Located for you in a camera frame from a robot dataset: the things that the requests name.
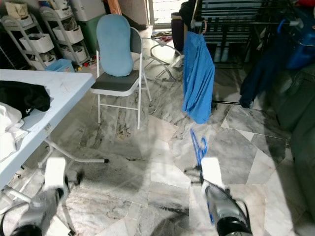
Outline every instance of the gray chair seat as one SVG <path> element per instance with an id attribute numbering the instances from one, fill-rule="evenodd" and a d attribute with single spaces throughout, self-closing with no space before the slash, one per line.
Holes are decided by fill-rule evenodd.
<path id="1" fill-rule="evenodd" d="M 131 89 L 138 78 L 138 70 L 133 70 L 129 75 L 123 77 L 115 77 L 104 72 L 96 79 L 91 88 L 125 92 Z"/>

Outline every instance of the green container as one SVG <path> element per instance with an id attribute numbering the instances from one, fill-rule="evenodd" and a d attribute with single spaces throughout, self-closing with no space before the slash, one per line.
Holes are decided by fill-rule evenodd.
<path id="1" fill-rule="evenodd" d="M 82 34 L 84 36 L 84 42 L 90 55 L 96 55 L 96 26 L 102 16 L 103 15 L 96 16 L 89 21 L 77 21 L 78 25 L 81 27 Z"/>

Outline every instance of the light blue cushion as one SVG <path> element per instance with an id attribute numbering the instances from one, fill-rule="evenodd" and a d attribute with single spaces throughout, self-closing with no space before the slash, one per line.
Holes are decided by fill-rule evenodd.
<path id="1" fill-rule="evenodd" d="M 100 64 L 112 76 L 127 76 L 133 69 L 130 52 L 130 25 L 117 14 L 102 16 L 96 27 Z"/>

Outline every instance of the blue basket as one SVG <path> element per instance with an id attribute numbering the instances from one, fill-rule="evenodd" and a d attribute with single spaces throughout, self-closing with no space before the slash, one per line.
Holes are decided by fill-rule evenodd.
<path id="1" fill-rule="evenodd" d="M 45 68 L 45 71 L 74 72 L 71 60 L 59 59 Z"/>

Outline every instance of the marble floor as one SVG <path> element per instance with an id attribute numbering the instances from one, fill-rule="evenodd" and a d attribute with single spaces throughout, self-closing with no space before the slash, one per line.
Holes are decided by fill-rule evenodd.
<path id="1" fill-rule="evenodd" d="M 216 71 L 219 98 L 237 99 L 242 70 Z M 182 83 L 149 81 L 152 102 L 142 96 L 141 127 L 133 110 L 101 108 L 88 92 L 52 133 L 52 139 L 80 158 L 108 158 L 107 164 L 72 163 L 84 171 L 58 216 L 78 236 L 216 236 L 200 185 L 183 173 L 196 164 L 189 130 L 208 142 L 208 155 L 220 162 L 223 182 L 248 207 L 254 236 L 311 236 L 314 222 L 299 187 L 288 140 L 276 114 L 260 96 L 253 109 L 213 104 L 210 120 L 198 125 L 181 111 Z M 129 97 L 102 97 L 103 103 L 135 106 Z M 41 145 L 25 164 L 20 186 L 45 152 Z M 42 176 L 24 192 L 33 196 Z M 7 217 L 6 235 L 24 209 Z M 53 236 L 53 229 L 48 235 Z"/>

